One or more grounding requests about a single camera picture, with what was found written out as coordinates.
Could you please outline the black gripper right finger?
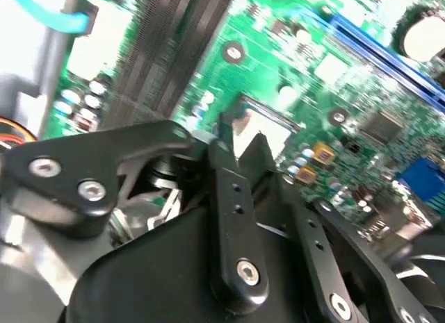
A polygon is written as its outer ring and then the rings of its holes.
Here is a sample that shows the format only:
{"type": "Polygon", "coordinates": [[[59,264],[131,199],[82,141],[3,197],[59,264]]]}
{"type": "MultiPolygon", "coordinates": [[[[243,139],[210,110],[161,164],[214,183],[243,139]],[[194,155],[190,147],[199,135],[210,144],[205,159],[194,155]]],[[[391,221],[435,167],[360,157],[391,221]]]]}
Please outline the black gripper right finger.
{"type": "Polygon", "coordinates": [[[276,169],[264,134],[239,159],[260,226],[284,235],[308,322],[440,322],[324,199],[306,201],[276,169]]]}

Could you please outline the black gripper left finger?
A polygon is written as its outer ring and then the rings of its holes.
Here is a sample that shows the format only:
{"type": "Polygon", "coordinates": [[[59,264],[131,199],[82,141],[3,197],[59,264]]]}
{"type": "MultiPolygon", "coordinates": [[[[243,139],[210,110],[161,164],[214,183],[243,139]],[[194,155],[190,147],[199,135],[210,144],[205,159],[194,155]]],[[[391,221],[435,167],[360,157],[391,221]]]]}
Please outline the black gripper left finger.
{"type": "Polygon", "coordinates": [[[1,159],[1,198],[16,213],[67,237],[92,238],[105,231],[144,166],[161,156],[186,168],[177,177],[179,187],[197,202],[180,216],[199,208],[209,213],[214,297],[233,314],[254,312],[268,297],[268,274],[250,186],[225,123],[208,143],[160,121],[15,147],[1,159]]]}

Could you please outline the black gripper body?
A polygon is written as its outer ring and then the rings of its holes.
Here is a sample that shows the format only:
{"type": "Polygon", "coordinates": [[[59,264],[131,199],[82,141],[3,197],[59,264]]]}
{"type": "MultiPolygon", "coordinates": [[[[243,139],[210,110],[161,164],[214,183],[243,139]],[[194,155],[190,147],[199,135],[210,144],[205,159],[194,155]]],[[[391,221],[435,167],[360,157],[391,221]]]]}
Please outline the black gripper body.
{"type": "Polygon", "coordinates": [[[180,216],[94,262],[78,280],[68,322],[327,322],[318,310],[283,212],[256,210],[270,292],[247,315],[223,308],[211,290],[209,213],[180,216]]]}

